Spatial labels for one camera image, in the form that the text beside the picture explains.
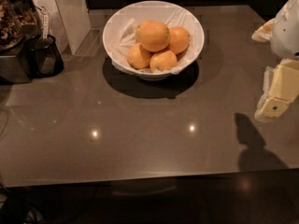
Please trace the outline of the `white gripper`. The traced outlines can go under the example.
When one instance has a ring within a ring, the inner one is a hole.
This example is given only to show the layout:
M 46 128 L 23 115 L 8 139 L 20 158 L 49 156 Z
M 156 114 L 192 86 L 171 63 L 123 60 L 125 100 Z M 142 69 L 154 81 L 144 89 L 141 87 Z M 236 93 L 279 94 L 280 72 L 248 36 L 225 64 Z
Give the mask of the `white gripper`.
M 283 59 L 275 68 L 266 67 L 263 95 L 254 114 L 258 121 L 269 122 L 282 116 L 299 96 L 299 0 L 288 0 L 251 38 L 270 41 L 272 52 Z

